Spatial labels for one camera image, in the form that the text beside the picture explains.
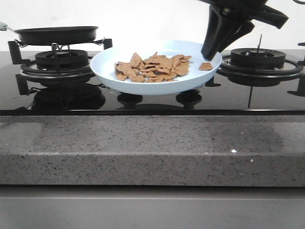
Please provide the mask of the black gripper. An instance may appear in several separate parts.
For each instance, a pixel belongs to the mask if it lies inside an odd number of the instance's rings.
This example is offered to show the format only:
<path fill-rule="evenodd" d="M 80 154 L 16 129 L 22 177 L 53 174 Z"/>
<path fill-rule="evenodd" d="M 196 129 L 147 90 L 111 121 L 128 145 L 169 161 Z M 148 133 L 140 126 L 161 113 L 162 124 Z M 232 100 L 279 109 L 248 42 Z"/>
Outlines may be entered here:
<path fill-rule="evenodd" d="M 210 4 L 209 21 L 201 53 L 211 60 L 236 40 L 254 29 L 257 20 L 280 29 L 288 16 L 267 6 L 265 0 L 206 0 Z"/>

